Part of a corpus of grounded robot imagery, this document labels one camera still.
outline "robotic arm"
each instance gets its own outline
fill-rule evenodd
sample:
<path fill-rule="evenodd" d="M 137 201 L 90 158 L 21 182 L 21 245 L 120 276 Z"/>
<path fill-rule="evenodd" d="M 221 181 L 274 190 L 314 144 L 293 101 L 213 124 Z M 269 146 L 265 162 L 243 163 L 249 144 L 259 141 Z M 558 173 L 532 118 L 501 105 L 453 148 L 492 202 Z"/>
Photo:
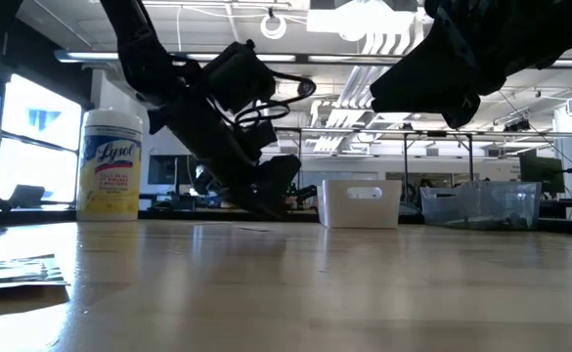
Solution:
<path fill-rule="evenodd" d="M 480 95 L 572 48 L 572 0 L 425 0 L 424 9 L 430 33 L 371 85 L 377 112 L 441 113 L 460 128 Z"/>
<path fill-rule="evenodd" d="M 0 43 L 22 0 L 0 1 Z M 308 79 L 273 72 L 252 42 L 233 43 L 201 68 L 166 53 L 140 0 L 101 0 L 118 39 L 127 82 L 149 102 L 151 133 L 167 126 L 208 171 L 222 199 L 280 216 L 282 195 L 300 167 L 293 155 L 259 163 L 276 141 L 271 119 L 309 97 Z M 526 67 L 544 68 L 572 48 L 572 0 L 425 0 L 435 19 L 425 40 L 371 86 L 375 111 L 441 113 L 459 128 L 477 112 L 479 95 L 500 89 Z M 299 82 L 296 98 L 271 100 L 275 77 Z M 263 104 L 247 109 L 257 101 Z M 236 115 L 234 121 L 223 110 Z M 284 112 L 261 116 L 267 108 Z M 244 117 L 250 113 L 256 117 Z"/>
<path fill-rule="evenodd" d="M 9 1 L 17 10 L 21 0 Z M 286 155 L 260 163 L 260 150 L 277 141 L 271 120 L 285 116 L 289 103 L 311 96 L 316 85 L 309 79 L 271 71 L 257 59 L 250 41 L 233 43 L 201 68 L 197 62 L 166 52 L 142 1 L 101 0 L 101 4 L 116 33 L 127 82 L 139 92 L 138 99 L 153 106 L 150 133 L 168 127 L 205 167 L 222 199 L 262 216 L 285 215 L 282 195 L 300 161 Z M 4 20 L 0 39 L 15 13 L 0 12 Z M 275 76 L 298 81 L 299 96 L 271 100 Z M 282 112 L 262 116 L 260 111 L 268 108 Z M 221 109 L 235 114 L 235 121 Z M 250 113 L 257 116 L 244 117 Z"/>

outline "cable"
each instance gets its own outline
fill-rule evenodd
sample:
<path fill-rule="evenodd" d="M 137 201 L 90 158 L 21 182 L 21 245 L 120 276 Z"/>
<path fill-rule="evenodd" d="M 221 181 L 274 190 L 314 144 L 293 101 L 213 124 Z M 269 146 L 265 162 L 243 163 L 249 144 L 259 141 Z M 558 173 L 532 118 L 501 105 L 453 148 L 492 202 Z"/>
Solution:
<path fill-rule="evenodd" d="M 503 92 L 499 91 L 499 94 L 501 94 L 501 96 L 503 97 L 503 99 L 506 100 L 506 102 L 509 104 L 509 106 L 519 115 L 522 116 L 522 114 L 520 113 L 520 111 L 509 101 L 509 99 L 505 96 L 505 94 L 503 94 Z M 561 157 L 565 158 L 566 160 L 570 161 L 570 163 L 572 164 L 572 160 L 566 156 L 560 149 L 558 149 L 555 144 L 551 141 L 549 141 L 549 139 L 547 139 L 547 137 L 545 137 L 540 131 L 538 131 L 531 123 L 529 123 L 529 126 L 536 131 L 536 133 L 538 133 L 540 135 L 540 137 L 542 137 L 545 141 L 547 141 L 548 144 L 550 144 L 550 146 L 555 149 L 556 152 L 558 152 Z M 570 195 L 572 195 L 572 191 L 570 191 L 569 188 L 566 187 L 566 191 L 568 191 L 568 193 L 570 193 Z"/>
<path fill-rule="evenodd" d="M 207 102 L 211 104 L 212 108 L 220 114 L 220 117 L 224 119 L 225 122 L 229 123 L 232 126 L 235 125 L 234 121 L 232 121 L 229 117 L 227 117 L 227 115 L 220 109 L 220 106 L 218 105 L 214 97 L 210 95 L 206 95 L 206 97 L 207 97 Z"/>
<path fill-rule="evenodd" d="M 294 18 L 294 17 L 292 17 L 292 16 L 284 16 L 284 19 L 286 19 L 286 20 L 288 20 L 288 21 L 296 22 L 296 23 L 307 24 L 307 22 L 299 21 L 299 20 L 297 20 L 296 18 Z"/>
<path fill-rule="evenodd" d="M 265 18 L 266 15 L 221 15 L 221 14 L 214 14 L 214 13 L 210 13 L 209 11 L 205 11 L 199 8 L 194 8 L 194 7 L 183 7 L 184 9 L 188 9 L 188 10 L 192 10 L 192 11 L 196 11 L 196 12 L 200 12 L 202 14 L 205 15 L 210 15 L 210 16 L 214 16 L 214 17 L 220 17 L 220 18 L 225 18 L 225 19 L 252 19 L 252 18 Z"/>
<path fill-rule="evenodd" d="M 279 21 L 279 26 L 277 27 L 277 29 L 271 30 L 268 29 L 268 21 L 271 19 L 277 19 Z M 266 16 L 263 20 L 262 23 L 259 25 L 259 29 L 261 30 L 262 34 L 264 34 L 264 36 L 268 39 L 281 39 L 285 34 L 286 34 L 286 30 L 287 30 L 287 24 L 286 24 L 286 19 L 284 16 L 282 15 L 276 15 L 276 16 Z"/>
<path fill-rule="evenodd" d="M 297 15 L 284 15 L 286 19 L 299 19 L 299 20 L 307 20 L 307 16 L 297 16 Z"/>
<path fill-rule="evenodd" d="M 294 97 L 294 98 L 286 99 L 286 100 L 280 101 L 280 102 L 270 101 L 268 104 L 264 104 L 261 106 L 256 106 L 256 107 L 253 107 L 253 108 L 250 108 L 247 110 L 243 110 L 242 112 L 240 112 L 236 116 L 236 122 L 235 123 L 237 125 L 241 125 L 242 123 L 259 122 L 259 121 L 263 121 L 263 120 L 274 120 L 274 119 L 285 117 L 290 112 L 290 109 L 288 107 L 289 104 L 299 102 L 303 99 L 309 98 L 310 96 L 312 96 L 314 94 L 314 92 L 316 92 L 316 83 L 314 83 L 314 81 L 312 81 L 309 78 L 297 77 L 297 76 L 294 76 L 291 74 L 275 72 L 275 71 L 272 71 L 272 73 L 277 78 L 299 82 L 299 87 L 301 87 L 301 85 L 303 85 L 303 88 L 307 88 L 307 89 L 306 89 L 306 91 L 304 91 L 304 93 L 302 93 L 299 96 Z M 286 110 L 283 112 L 280 112 L 278 114 L 275 114 L 275 115 L 242 118 L 243 116 L 245 116 L 249 113 L 258 112 L 258 111 L 261 111 L 264 109 L 276 108 L 276 107 L 285 108 Z"/>
<path fill-rule="evenodd" d="M 179 7 L 179 9 L 177 9 L 177 44 L 179 45 L 179 52 L 181 53 L 181 29 L 179 28 L 179 15 L 181 15 L 181 10 L 183 10 L 183 7 Z"/>
<path fill-rule="evenodd" d="M 195 187 L 195 180 L 192 179 L 192 172 L 190 172 L 190 156 L 186 155 L 186 170 L 188 171 L 188 180 L 190 180 L 190 186 Z"/>
<path fill-rule="evenodd" d="M 503 94 L 503 92 L 499 91 L 499 94 L 501 94 L 501 96 L 503 97 L 503 99 L 506 100 L 506 102 L 509 104 L 509 106 L 518 114 L 518 116 L 522 116 L 522 114 L 520 113 L 520 111 L 509 101 L 509 99 L 505 96 L 505 94 Z M 572 160 L 566 156 L 562 151 L 560 151 L 553 142 L 549 141 L 549 139 L 547 139 L 547 137 L 545 137 L 542 132 L 538 131 L 535 127 L 533 127 L 533 125 L 531 123 L 529 123 L 529 126 L 531 127 L 531 129 L 533 129 L 534 131 L 536 131 L 537 134 L 540 135 L 540 137 L 542 137 L 548 144 L 550 144 L 550 146 L 556 150 L 558 153 L 561 154 L 561 156 L 563 158 L 565 158 L 566 160 L 570 161 L 570 163 L 572 164 Z"/>

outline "bin handle cutout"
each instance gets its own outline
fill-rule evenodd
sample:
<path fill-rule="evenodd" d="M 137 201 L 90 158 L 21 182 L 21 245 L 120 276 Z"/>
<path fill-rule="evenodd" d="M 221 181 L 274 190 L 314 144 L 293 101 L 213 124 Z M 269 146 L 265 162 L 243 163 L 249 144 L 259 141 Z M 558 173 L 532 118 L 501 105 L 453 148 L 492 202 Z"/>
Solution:
<path fill-rule="evenodd" d="M 383 191 L 379 187 L 351 187 L 346 194 L 351 199 L 381 199 Z"/>

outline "clear plastic bin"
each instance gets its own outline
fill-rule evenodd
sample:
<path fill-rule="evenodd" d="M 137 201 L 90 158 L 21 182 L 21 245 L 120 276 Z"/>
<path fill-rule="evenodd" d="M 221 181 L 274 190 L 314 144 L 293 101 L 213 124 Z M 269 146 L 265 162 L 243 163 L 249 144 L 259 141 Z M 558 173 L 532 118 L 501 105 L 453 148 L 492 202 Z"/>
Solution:
<path fill-rule="evenodd" d="M 422 188 L 428 225 L 479 230 L 527 230 L 538 224 L 542 185 L 530 182 L 466 182 L 455 189 Z"/>

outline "desk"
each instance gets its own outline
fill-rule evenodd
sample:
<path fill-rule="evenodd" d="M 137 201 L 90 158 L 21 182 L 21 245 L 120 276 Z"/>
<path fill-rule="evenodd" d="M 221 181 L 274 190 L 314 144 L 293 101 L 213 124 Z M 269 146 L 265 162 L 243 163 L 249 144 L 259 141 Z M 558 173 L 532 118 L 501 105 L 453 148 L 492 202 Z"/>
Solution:
<path fill-rule="evenodd" d="M 567 209 L 572 208 L 572 201 L 541 200 L 540 217 L 553 219 L 567 219 Z"/>
<path fill-rule="evenodd" d="M 572 238 L 315 224 L 55 224 L 56 290 L 0 296 L 0 351 L 572 351 Z"/>

